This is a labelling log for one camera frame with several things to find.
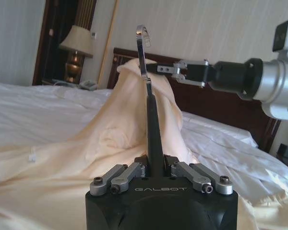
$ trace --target white tag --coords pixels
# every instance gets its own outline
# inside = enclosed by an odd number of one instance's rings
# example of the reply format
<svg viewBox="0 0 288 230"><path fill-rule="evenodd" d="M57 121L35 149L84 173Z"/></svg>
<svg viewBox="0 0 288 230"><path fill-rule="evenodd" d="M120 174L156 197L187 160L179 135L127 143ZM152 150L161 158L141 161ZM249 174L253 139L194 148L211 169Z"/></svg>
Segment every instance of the white tag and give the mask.
<svg viewBox="0 0 288 230"><path fill-rule="evenodd" d="M29 155L29 162L35 162L36 161L36 154L32 153Z"/></svg>

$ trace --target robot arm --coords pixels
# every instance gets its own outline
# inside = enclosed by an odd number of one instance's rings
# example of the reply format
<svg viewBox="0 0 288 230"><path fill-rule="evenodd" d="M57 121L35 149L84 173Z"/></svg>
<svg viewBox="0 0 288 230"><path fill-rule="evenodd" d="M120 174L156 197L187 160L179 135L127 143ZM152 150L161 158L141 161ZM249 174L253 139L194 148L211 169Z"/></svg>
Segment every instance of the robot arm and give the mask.
<svg viewBox="0 0 288 230"><path fill-rule="evenodd" d="M273 51L278 57L270 62L251 58L245 63L207 60L181 60L173 65L149 64L147 71L171 75L180 83L204 87L207 83L217 91L234 92L243 100L260 100L270 117L288 120L288 21L276 28Z"/></svg>

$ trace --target silver bracket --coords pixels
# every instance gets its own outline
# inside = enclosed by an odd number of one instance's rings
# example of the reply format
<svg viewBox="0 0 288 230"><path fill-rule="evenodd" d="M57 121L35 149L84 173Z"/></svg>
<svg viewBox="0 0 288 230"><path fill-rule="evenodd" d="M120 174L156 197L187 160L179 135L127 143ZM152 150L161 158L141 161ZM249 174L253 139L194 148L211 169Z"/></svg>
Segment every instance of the silver bracket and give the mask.
<svg viewBox="0 0 288 230"><path fill-rule="evenodd" d="M210 194L213 191L210 179L200 175L185 162L175 162L171 166L171 175L186 177L193 184L193 189L196 191L206 194Z"/></svg>
<svg viewBox="0 0 288 230"><path fill-rule="evenodd" d="M145 177L145 166L141 163L132 163L121 175L111 180L111 193L119 194L129 188L129 183L134 177Z"/></svg>
<svg viewBox="0 0 288 230"><path fill-rule="evenodd" d="M173 75L172 78L176 79L177 82L188 84L188 85L196 85L199 87L205 87L206 83L203 81L193 81L186 80L186 75L181 74L182 69L188 69L188 65L203 65L209 66L209 62L207 60L203 61L188 61L188 60L180 60L178 63L174 63Z"/></svg>
<svg viewBox="0 0 288 230"><path fill-rule="evenodd" d="M112 169L106 172L102 177L95 177L90 184L90 194L93 196L100 196L107 192L110 182L114 177L119 176L125 170L125 165L117 164Z"/></svg>
<svg viewBox="0 0 288 230"><path fill-rule="evenodd" d="M208 177L211 180L212 186L218 193L223 195L230 195L233 193L233 185L228 176L219 176L202 164L190 164L190 167L199 174Z"/></svg>

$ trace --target metal linkage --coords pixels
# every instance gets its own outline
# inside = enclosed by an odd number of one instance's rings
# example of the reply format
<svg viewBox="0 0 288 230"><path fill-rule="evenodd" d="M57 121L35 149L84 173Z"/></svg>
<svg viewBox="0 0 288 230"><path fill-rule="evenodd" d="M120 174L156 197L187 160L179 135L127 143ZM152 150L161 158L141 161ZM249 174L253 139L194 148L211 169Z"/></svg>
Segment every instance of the metal linkage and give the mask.
<svg viewBox="0 0 288 230"><path fill-rule="evenodd" d="M95 177L90 184L90 194L93 196L100 196L106 193L110 182L114 177L119 176L127 168L126 164L117 164L112 169L106 172L102 177Z"/></svg>
<svg viewBox="0 0 288 230"><path fill-rule="evenodd" d="M189 166L199 174L208 177L211 180L212 186L218 193L223 195L230 195L233 193L233 185L228 176L219 176L202 164L190 164Z"/></svg>
<svg viewBox="0 0 288 230"><path fill-rule="evenodd" d="M171 166L171 175L186 177L193 184L193 189L196 191L206 194L213 191L210 179L197 173L185 162L175 162Z"/></svg>
<svg viewBox="0 0 288 230"><path fill-rule="evenodd" d="M134 177L145 177L145 166L141 163L132 163L121 175L111 180L111 193L119 194L129 188L129 183Z"/></svg>

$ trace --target wall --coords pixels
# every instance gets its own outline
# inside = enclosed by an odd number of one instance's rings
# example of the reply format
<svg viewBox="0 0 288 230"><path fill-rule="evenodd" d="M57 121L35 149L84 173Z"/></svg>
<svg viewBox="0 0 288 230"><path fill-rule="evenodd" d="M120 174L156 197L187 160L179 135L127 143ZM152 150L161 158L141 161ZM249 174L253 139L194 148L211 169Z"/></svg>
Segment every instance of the wall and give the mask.
<svg viewBox="0 0 288 230"><path fill-rule="evenodd" d="M0 0L0 82L31 85L45 0Z"/></svg>
<svg viewBox="0 0 288 230"><path fill-rule="evenodd" d="M99 0L92 31L95 55L86 59L82 80L97 80L114 0ZM146 52L202 60L244 62L271 60L276 25L288 19L288 0L120 0L101 87L107 86L113 48L136 50L135 29L146 25L151 47ZM283 122L274 143L288 140Z"/></svg>

